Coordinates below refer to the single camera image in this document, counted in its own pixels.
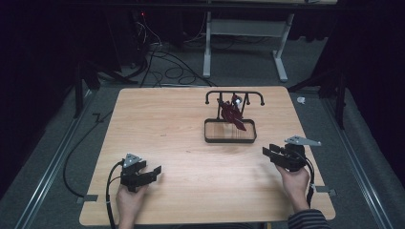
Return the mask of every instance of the person's left hand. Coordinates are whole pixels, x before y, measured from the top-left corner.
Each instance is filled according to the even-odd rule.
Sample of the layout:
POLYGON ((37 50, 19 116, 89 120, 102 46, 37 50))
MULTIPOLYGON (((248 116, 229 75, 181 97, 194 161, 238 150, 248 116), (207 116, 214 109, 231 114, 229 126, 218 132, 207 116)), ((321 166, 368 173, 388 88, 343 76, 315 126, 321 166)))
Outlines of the person's left hand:
POLYGON ((148 185, 142 186, 136 193, 128 191, 125 185, 119 185, 117 207, 119 212, 119 229, 134 228, 134 221, 143 203, 148 185))

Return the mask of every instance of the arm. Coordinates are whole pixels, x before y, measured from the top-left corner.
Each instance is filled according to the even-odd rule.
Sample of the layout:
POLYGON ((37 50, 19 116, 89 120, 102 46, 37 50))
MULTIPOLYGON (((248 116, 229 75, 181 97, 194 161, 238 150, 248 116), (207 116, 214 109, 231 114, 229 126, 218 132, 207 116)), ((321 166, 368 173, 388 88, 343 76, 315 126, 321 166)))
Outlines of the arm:
POLYGON ((302 168, 297 172, 289 172, 277 166, 283 179, 283 186, 292 204, 294 215, 288 218, 289 229, 329 228, 325 216, 316 209, 310 209, 305 192, 309 182, 309 173, 302 168))
POLYGON ((128 191, 124 185, 119 185, 117 192, 117 207, 119 212, 119 229, 133 229, 135 219, 143 203, 143 197, 148 185, 139 188, 137 193, 128 191))

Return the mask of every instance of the silver bracket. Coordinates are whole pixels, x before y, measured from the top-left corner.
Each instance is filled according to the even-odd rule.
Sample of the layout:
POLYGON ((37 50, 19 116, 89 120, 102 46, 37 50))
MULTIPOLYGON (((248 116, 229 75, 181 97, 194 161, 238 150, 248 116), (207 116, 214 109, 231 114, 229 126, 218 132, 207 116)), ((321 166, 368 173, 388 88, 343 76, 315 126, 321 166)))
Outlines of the silver bracket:
POLYGON ((284 141, 286 143, 290 143, 293 145, 309 145, 309 146, 321 146, 322 145, 320 141, 309 140, 309 139, 303 138, 298 135, 287 138, 284 141))
POLYGON ((127 167, 129 167, 129 166, 131 166, 131 165, 133 165, 133 164, 135 164, 137 162, 140 162, 141 160, 142 160, 142 158, 140 158, 139 156, 134 156, 134 155, 131 155, 131 154, 127 154, 127 157, 125 158, 123 167, 127 168, 127 167))

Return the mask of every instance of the sleeve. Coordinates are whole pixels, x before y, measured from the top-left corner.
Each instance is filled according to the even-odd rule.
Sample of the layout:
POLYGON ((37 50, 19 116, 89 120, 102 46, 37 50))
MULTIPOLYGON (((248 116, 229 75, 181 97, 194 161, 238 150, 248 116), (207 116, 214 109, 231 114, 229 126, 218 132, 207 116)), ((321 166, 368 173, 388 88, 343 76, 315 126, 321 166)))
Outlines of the sleeve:
POLYGON ((321 211, 308 209, 298 212, 288 218, 289 229, 326 228, 330 229, 325 216, 321 211))

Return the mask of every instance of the dark background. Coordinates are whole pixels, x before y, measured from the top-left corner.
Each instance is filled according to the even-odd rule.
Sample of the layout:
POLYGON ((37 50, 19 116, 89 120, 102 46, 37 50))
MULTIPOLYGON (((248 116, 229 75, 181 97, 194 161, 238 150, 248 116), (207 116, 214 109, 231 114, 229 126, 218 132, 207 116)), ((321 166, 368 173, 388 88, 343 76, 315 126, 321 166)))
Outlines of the dark background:
MULTIPOLYGON (((350 5, 346 1, 339 4, 350 5)), ((351 4, 371 10, 344 14, 339 20, 331 14, 297 13, 289 39, 305 36, 310 42, 329 37, 313 75, 342 69, 359 111, 404 184, 400 142, 405 126, 401 106, 405 86, 405 37, 401 31, 405 18, 400 1, 351 4)), ((2 1, 0 197, 74 85, 78 64, 92 60, 119 71, 120 65, 137 58, 131 55, 134 41, 130 23, 126 16, 117 17, 127 12, 66 10, 54 1, 2 1)), ((184 31, 192 35, 200 30, 203 18, 202 13, 164 10, 148 11, 146 16, 153 31, 176 46, 181 46, 184 31)))

